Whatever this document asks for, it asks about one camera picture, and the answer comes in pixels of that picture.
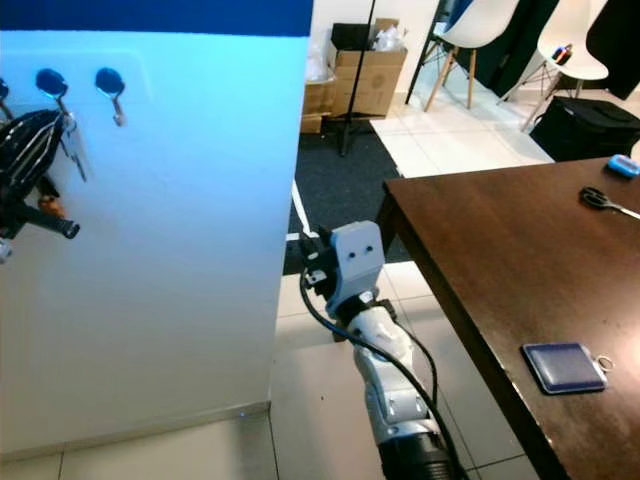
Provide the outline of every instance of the black bag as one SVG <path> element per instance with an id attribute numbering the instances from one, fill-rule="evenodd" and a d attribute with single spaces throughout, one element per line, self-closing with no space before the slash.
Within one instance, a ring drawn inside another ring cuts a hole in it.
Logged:
<path id="1" fill-rule="evenodd" d="M 553 97 L 531 138 L 556 162 L 631 154 L 640 119 L 611 102 Z"/>

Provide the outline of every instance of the dark brown table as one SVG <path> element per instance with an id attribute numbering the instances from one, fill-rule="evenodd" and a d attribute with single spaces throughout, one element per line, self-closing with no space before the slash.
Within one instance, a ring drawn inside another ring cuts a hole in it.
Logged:
<path id="1" fill-rule="evenodd" d="M 385 183 L 383 244 L 407 247 L 542 479 L 640 479 L 640 179 L 606 160 Z M 520 346 L 577 341 L 615 362 L 603 392 L 543 394 Z"/>

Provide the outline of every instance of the white floor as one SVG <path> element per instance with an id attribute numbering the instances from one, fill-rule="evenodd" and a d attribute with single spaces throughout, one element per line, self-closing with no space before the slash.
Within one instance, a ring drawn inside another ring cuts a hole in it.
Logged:
<path id="1" fill-rule="evenodd" d="M 409 106 L 372 122 L 406 177 L 550 163 L 518 127 L 535 100 L 496 105 L 476 85 L 464 107 L 464 71 L 452 72 L 431 111 L 421 104 L 436 76 L 424 69 Z M 636 115 L 640 101 L 606 98 Z M 640 159 L 640 145 L 634 150 Z M 388 264 L 379 280 L 400 319 L 435 357 L 440 407 L 473 480 L 537 476 L 489 390 L 412 262 Z M 428 382 L 426 366 L 420 373 Z M 351 346 L 335 344 L 306 309 L 297 276 L 282 279 L 272 371 L 271 418 L 256 415 L 3 466 L 3 480 L 375 480 L 383 479 Z"/>

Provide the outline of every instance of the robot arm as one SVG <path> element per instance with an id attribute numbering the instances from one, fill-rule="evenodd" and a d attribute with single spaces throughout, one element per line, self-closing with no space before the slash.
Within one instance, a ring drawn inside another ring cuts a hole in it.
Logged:
<path id="1" fill-rule="evenodd" d="M 385 477 L 447 480 L 457 474 L 464 478 L 451 438 L 446 428 L 440 428 L 437 411 L 429 408 L 424 388 L 420 393 L 408 378 L 413 374 L 411 338 L 392 320 L 390 305 L 376 301 L 375 284 L 384 265 L 378 226 L 352 223 L 330 234 L 325 232 L 321 238 L 326 247 L 323 251 L 314 250 L 310 239 L 303 241 L 307 273 L 301 282 L 325 297 L 327 313 L 354 343 Z M 393 357 L 409 375 L 366 344 Z"/>

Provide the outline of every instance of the plastic bag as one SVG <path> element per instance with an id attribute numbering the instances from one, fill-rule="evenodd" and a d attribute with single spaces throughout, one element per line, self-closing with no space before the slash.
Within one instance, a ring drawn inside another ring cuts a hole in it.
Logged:
<path id="1" fill-rule="evenodd" d="M 322 47 L 314 43 L 307 54 L 307 66 L 304 79 L 307 82 L 324 82 L 329 79 L 329 67 L 325 61 Z"/>
<path id="2" fill-rule="evenodd" d="M 379 52 L 397 52 L 404 48 L 403 36 L 395 26 L 389 27 L 383 32 L 378 32 L 373 49 Z"/>

